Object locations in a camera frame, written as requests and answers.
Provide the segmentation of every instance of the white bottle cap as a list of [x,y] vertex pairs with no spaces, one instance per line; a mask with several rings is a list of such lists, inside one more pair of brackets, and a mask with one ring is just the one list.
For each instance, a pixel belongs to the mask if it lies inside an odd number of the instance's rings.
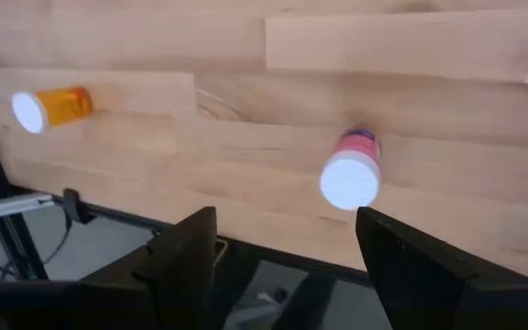
[[370,205],[378,195],[380,168],[362,152],[340,151],[327,161],[319,184],[331,205],[353,211]]
[[14,109],[16,119],[26,131],[30,133],[42,133],[48,125],[46,109],[32,93],[15,93],[11,98],[11,106]]

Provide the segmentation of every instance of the pink label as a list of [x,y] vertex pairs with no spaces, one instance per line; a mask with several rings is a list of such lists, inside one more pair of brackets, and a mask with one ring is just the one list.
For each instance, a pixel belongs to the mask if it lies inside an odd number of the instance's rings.
[[372,158],[378,166],[380,165],[379,144],[376,140],[372,140],[371,138],[360,134],[344,136],[339,140],[339,143],[335,147],[335,152],[346,150],[362,152]]

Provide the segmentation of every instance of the wooden surface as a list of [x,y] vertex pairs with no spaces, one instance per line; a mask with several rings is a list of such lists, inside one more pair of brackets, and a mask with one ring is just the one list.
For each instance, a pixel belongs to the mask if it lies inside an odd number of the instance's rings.
[[[18,90],[96,112],[30,135]],[[528,1],[0,0],[0,158],[12,183],[364,269],[318,175],[379,134],[372,205],[528,275]]]

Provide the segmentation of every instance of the black metal frame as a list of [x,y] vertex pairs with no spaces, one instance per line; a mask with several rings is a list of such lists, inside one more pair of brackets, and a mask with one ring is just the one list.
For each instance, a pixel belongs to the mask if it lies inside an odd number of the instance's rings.
[[[33,192],[24,187],[10,185],[6,174],[0,163],[0,198],[14,194]],[[59,196],[54,196],[56,204],[62,206],[63,200]],[[143,227],[153,231],[163,231],[171,225],[147,217],[128,214],[118,210],[108,209],[98,205],[83,203],[83,210],[91,216],[103,216],[131,226]],[[233,250],[242,251],[253,259],[266,260],[283,266],[316,273],[322,276],[334,278],[341,281],[348,281],[355,284],[371,287],[368,274],[365,271],[351,269],[348,267],[330,264],[312,258],[293,255],[291,253],[274,250],[271,248],[256,246],[247,242],[238,241],[232,238],[221,237],[229,242]],[[36,250],[34,242],[21,215],[13,215],[0,218],[0,240],[5,252],[16,271],[19,279],[40,279],[48,278],[40,256]]]

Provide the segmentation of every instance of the gray floor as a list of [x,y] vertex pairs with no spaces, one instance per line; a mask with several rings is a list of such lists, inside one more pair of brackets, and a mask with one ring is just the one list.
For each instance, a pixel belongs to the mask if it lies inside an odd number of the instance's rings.
[[[51,207],[24,216],[40,256],[45,259],[64,234],[63,212],[58,207]],[[102,218],[89,225],[74,224],[66,245],[46,265],[46,271],[53,280],[77,280],[124,256],[150,238],[148,230]],[[0,245],[0,265],[6,263],[6,254]],[[261,292],[284,288],[292,293],[305,275],[297,269],[262,262],[238,308],[262,304],[258,299]],[[262,317],[245,324],[245,328],[270,328],[273,320],[273,315]],[[324,329],[363,328],[390,329],[378,296],[372,289],[338,282],[324,317]]]

